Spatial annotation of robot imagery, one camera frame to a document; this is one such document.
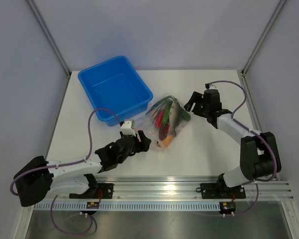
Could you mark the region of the grey toy fish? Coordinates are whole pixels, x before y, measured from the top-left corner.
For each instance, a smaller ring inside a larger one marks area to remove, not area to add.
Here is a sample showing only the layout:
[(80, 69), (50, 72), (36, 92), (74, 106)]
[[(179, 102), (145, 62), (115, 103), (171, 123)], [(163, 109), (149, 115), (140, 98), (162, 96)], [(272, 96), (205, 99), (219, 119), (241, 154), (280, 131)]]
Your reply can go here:
[(176, 136), (176, 128), (182, 121), (182, 111), (183, 108), (180, 103), (176, 98), (174, 98), (169, 111), (169, 135)]

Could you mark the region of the red toy chili pepper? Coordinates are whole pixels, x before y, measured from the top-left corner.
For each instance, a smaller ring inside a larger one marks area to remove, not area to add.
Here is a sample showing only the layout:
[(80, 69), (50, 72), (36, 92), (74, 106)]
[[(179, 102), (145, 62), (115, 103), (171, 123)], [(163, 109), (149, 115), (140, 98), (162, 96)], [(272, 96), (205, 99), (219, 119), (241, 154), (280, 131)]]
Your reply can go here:
[(161, 126), (161, 121), (162, 121), (162, 118), (163, 118), (163, 114), (164, 114), (164, 110), (161, 110), (161, 111), (158, 113), (158, 115), (157, 115), (157, 117), (156, 117), (156, 119), (155, 119), (155, 127), (156, 127), (156, 128), (160, 128), (160, 126)]

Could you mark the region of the clear zip top bag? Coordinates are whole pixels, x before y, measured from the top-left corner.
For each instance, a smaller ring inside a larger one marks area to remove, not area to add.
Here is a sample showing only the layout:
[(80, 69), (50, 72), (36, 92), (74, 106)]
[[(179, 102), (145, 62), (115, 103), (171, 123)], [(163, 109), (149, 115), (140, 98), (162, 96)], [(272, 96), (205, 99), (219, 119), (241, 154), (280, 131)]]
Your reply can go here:
[(135, 120), (136, 129), (151, 140), (150, 149), (164, 150), (190, 122), (191, 115), (173, 95), (166, 95), (155, 102)]

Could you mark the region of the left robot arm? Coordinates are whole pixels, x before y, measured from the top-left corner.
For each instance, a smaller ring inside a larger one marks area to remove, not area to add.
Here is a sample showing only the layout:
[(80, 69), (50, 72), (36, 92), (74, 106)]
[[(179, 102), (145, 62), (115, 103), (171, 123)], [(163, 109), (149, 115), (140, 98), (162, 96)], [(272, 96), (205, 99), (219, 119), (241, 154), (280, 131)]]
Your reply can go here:
[(56, 195), (93, 198), (99, 189), (96, 174), (113, 170), (128, 157), (147, 152), (150, 144), (151, 140), (139, 130), (135, 135), (122, 133), (118, 140), (85, 158), (62, 162), (47, 161), (43, 156), (37, 156), (15, 174), (10, 191), (19, 197), (23, 207)]

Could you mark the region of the blue plastic bin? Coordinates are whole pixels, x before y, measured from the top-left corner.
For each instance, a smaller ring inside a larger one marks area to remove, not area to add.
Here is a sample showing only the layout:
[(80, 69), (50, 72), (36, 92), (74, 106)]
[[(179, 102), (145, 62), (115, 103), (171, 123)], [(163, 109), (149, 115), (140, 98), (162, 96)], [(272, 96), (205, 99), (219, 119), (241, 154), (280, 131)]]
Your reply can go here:
[(108, 126), (130, 119), (148, 108), (153, 93), (125, 56), (117, 56), (78, 73), (97, 118)]

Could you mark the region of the left small circuit board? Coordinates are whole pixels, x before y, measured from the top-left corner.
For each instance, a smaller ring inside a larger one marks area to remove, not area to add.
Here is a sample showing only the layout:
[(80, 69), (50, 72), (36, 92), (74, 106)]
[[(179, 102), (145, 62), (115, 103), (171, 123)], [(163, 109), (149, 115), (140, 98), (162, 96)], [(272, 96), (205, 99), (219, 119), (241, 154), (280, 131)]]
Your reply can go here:
[(99, 209), (99, 202), (87, 202), (86, 209)]

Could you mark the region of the small circuit board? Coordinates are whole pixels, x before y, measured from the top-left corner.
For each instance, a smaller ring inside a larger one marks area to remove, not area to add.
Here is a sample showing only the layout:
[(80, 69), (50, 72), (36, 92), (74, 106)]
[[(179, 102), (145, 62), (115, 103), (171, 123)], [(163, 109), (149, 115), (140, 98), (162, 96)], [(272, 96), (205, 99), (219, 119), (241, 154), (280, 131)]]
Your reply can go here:
[(221, 208), (224, 210), (234, 210), (236, 208), (235, 202), (223, 202), (221, 203)]
[(99, 202), (87, 202), (86, 209), (99, 209)]

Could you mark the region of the right small circuit board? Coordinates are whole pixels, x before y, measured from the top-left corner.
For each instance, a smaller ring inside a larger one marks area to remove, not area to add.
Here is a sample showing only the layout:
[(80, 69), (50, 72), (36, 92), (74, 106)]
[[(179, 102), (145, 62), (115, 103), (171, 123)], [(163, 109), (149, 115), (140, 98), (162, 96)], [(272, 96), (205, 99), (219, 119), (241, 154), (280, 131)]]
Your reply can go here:
[(236, 208), (235, 202), (223, 202), (221, 203), (221, 208), (224, 210), (234, 210)]

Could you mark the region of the aluminium mounting rail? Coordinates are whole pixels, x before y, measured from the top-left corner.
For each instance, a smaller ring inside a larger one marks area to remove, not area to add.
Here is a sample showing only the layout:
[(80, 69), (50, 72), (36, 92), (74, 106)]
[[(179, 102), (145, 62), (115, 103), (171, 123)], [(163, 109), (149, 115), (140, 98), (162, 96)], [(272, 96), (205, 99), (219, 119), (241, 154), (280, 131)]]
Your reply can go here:
[[(216, 177), (112, 177), (97, 175), (99, 183), (112, 183), (113, 201), (201, 201), (196, 189)], [(260, 201), (293, 201), (287, 181), (257, 182)]]

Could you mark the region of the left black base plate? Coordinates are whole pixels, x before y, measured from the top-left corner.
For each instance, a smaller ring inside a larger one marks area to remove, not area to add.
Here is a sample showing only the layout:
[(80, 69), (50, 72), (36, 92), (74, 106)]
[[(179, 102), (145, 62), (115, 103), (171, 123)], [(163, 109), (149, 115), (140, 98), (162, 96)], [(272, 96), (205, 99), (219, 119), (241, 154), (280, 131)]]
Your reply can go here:
[(70, 199), (112, 199), (113, 183), (99, 183), (94, 188), (89, 188), (83, 194), (69, 194)]

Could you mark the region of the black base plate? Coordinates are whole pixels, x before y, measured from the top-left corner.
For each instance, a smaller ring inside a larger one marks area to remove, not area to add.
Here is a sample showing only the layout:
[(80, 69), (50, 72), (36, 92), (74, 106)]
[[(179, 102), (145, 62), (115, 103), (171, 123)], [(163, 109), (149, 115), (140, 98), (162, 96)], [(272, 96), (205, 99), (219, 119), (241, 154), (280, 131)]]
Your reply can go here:
[(195, 191), (201, 194), (202, 199), (246, 199), (245, 190), (241, 186), (228, 188), (217, 183), (201, 183)]
[(94, 188), (89, 188), (83, 194), (69, 194), (70, 199), (112, 199), (113, 183), (99, 183)]

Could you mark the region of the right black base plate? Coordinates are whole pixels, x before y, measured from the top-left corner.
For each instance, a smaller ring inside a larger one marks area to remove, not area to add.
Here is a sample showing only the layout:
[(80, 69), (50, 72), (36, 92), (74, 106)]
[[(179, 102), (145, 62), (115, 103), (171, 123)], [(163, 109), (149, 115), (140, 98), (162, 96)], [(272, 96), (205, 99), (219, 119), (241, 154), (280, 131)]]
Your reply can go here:
[(246, 199), (245, 190), (241, 186), (228, 188), (217, 183), (201, 183), (195, 191), (201, 194), (202, 199)]

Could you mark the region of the right aluminium frame post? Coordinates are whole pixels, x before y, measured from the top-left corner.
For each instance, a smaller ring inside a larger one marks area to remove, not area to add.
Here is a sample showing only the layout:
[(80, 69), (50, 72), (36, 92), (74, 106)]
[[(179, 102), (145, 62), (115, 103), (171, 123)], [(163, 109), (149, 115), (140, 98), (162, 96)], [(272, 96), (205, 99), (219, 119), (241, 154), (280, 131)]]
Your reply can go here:
[(277, 20), (279, 19), (282, 11), (284, 10), (288, 0), (279, 0), (276, 7), (274, 8), (268, 22), (266, 23), (259, 39), (256, 42), (250, 56), (248, 57), (247, 62), (245, 63), (243, 69), (241, 70), (241, 74), (243, 77), (247, 76), (249, 69), (251, 68), (252, 64), (256, 60), (258, 54), (260, 53), (262, 47), (264, 46), (267, 38), (269, 37), (271, 31), (273, 30)]

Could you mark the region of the aluminium frame post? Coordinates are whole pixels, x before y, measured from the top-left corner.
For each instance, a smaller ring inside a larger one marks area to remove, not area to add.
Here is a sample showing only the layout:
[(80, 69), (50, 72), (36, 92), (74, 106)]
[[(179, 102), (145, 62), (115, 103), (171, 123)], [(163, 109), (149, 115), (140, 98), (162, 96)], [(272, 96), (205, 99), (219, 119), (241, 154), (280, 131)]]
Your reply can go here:
[(243, 77), (247, 76), (249, 69), (251, 68), (252, 64), (256, 60), (258, 54), (260, 53), (262, 47), (264, 46), (267, 38), (269, 37), (271, 31), (273, 30), (277, 20), (279, 19), (282, 11), (284, 10), (288, 0), (279, 0), (276, 7), (274, 8), (268, 22), (266, 23), (259, 39), (256, 42), (250, 56), (248, 57), (247, 62), (245, 63), (243, 69), (241, 70), (241, 74)]
[(62, 53), (60, 52), (39, 7), (37, 6), (37, 4), (34, 0), (25, 0), (25, 2), (27, 3), (28, 7), (30, 8), (36, 22), (39, 24), (41, 31), (43, 32), (46, 40), (48, 41), (48, 44), (51, 47), (58, 63), (60, 64), (61, 68), (63, 69), (65, 75), (67, 76), (67, 78), (70, 78), (72, 71), (70, 70), (68, 64), (66, 63)]

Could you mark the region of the left aluminium frame post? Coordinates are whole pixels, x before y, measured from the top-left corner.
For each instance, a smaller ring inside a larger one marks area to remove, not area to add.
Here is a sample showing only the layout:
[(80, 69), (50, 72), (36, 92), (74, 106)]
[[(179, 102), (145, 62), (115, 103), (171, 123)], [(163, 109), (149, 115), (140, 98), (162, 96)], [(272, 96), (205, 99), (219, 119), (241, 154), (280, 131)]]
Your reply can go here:
[(51, 47), (58, 63), (60, 64), (61, 68), (63, 69), (65, 75), (67, 76), (67, 78), (70, 78), (72, 71), (70, 70), (68, 64), (66, 63), (62, 53), (60, 52), (39, 7), (37, 6), (37, 4), (34, 0), (25, 0), (25, 2), (27, 3), (28, 7), (30, 8), (36, 22), (39, 24), (41, 31), (43, 32), (46, 40), (48, 41), (48, 44)]

